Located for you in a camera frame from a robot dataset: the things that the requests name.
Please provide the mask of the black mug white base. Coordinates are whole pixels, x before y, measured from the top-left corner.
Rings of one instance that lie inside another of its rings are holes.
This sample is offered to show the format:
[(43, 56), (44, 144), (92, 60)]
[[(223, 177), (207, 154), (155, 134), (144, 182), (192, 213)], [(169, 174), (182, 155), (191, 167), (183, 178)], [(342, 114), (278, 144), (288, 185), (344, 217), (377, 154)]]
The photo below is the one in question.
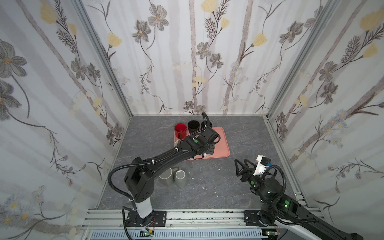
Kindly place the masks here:
[(199, 123), (199, 121), (192, 120), (188, 122), (187, 126), (189, 133), (192, 134), (200, 129), (201, 124)]

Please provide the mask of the red mug black handle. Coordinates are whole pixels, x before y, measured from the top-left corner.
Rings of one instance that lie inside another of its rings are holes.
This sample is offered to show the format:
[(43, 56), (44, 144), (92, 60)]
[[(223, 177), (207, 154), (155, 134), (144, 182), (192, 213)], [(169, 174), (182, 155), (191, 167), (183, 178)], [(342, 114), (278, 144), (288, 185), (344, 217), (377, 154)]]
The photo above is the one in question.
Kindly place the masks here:
[(174, 126), (175, 138), (177, 140), (184, 139), (187, 136), (187, 126), (184, 123), (178, 123)]

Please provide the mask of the light grey mug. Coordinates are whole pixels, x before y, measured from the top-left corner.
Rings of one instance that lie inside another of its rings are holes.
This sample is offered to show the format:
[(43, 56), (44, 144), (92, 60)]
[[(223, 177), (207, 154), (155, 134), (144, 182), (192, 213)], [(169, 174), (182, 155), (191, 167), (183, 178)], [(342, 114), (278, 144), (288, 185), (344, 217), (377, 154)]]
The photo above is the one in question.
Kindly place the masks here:
[(188, 184), (188, 175), (185, 171), (178, 170), (174, 175), (174, 182), (177, 187), (184, 188)]

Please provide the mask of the white ribbed mug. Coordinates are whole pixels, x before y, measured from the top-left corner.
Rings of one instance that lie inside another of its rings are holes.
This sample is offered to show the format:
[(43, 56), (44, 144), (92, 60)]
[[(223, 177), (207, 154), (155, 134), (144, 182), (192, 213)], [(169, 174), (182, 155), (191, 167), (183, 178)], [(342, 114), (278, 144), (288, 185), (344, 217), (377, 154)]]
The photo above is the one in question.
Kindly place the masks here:
[(176, 140), (174, 143), (174, 146), (177, 147), (180, 141), (181, 141), (181, 139)]

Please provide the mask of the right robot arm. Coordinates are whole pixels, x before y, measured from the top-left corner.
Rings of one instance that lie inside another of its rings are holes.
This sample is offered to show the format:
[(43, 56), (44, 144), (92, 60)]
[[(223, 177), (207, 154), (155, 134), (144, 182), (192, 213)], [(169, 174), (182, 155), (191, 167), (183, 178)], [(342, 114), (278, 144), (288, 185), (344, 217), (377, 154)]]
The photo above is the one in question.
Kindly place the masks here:
[(285, 194), (287, 178), (282, 168), (261, 157), (256, 164), (248, 159), (235, 159), (236, 176), (250, 185), (250, 191), (259, 197), (258, 211), (244, 211), (247, 226), (268, 227), (275, 223), (284, 227), (299, 227), (311, 237), (322, 240), (362, 240), (357, 233), (343, 232), (312, 214), (302, 204)]

